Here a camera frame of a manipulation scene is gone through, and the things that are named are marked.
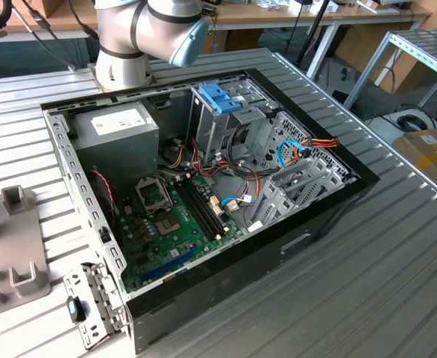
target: desk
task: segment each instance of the desk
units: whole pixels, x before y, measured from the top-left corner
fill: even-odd
[[[201,56],[160,82],[257,67],[380,182],[322,240],[154,345],[144,357],[437,357],[437,186],[279,54]],[[83,357],[61,277],[94,250],[54,158],[40,103],[97,93],[90,72],[0,80],[0,188],[37,195],[52,290],[0,314],[0,357]],[[132,357],[125,334],[87,354]]]
[[[74,1],[75,9],[79,18],[86,25],[97,28],[98,22],[95,10],[90,0]],[[287,28],[295,25],[298,14],[288,7],[281,7],[279,10],[264,10],[256,4],[221,4],[218,6],[216,23],[217,31],[239,30],[247,28]],[[362,7],[340,6],[338,12],[324,15],[321,24],[327,26],[323,40],[313,58],[307,75],[314,78],[324,56],[333,41],[333,38],[341,25],[375,24],[386,22],[412,22],[411,29],[420,28],[430,13],[418,7],[413,10],[402,10],[400,14],[374,15]],[[35,24],[30,16],[25,16],[30,24]],[[68,2],[64,1],[58,9],[48,18],[52,29],[57,32],[59,38],[85,37],[86,34],[76,23],[69,9]],[[303,12],[298,26],[310,26],[315,21],[315,15],[310,12]],[[13,15],[6,27],[9,35],[0,39],[1,41],[23,41],[34,38],[27,32],[22,23]],[[43,39],[51,39],[49,34],[39,31]]]

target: wooden shelf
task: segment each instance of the wooden shelf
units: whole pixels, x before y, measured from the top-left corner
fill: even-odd
[[[73,1],[79,18],[86,25],[97,28],[98,20],[96,12],[90,0],[75,0]],[[218,24],[233,24],[233,23],[257,23],[257,22],[292,22],[296,19],[297,14],[291,11],[288,7],[281,7],[279,10],[264,10],[256,4],[221,4],[217,7],[217,23]],[[422,7],[417,7],[414,12],[410,10],[402,10],[401,14],[388,14],[386,18],[400,18],[401,16],[428,16],[430,13]],[[336,13],[326,14],[325,20],[344,20],[344,19],[376,19],[378,15],[374,15],[361,7],[345,7],[340,6]],[[29,15],[25,15],[30,25],[34,30],[40,30]],[[310,12],[303,12],[300,19],[302,21],[312,21],[315,15]],[[53,14],[48,18],[51,27],[54,31],[80,30],[80,26],[75,21],[67,1],[64,1]],[[10,32],[25,32],[22,23],[13,15],[8,22],[6,31]]]

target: aluminum table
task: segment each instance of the aluminum table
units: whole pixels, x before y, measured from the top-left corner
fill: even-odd
[[[145,357],[437,357],[437,187],[279,54],[153,62],[161,82],[256,67],[381,180],[321,241],[151,347]],[[125,334],[86,352],[61,277],[97,260],[60,176],[39,103],[98,92],[88,71],[0,80],[0,188],[37,194],[52,284],[0,314],[0,357],[130,357]]]

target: blue drive bay latch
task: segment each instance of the blue drive bay latch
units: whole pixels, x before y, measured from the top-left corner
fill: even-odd
[[[198,91],[220,114],[233,112],[234,110],[242,108],[242,105],[235,102],[228,92],[222,89],[218,84],[200,85]]]

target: ram slot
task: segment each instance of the ram slot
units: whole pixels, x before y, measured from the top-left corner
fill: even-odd
[[[225,234],[221,223],[202,201],[193,184],[188,181],[177,183],[175,189],[209,240],[214,240],[217,235]]]

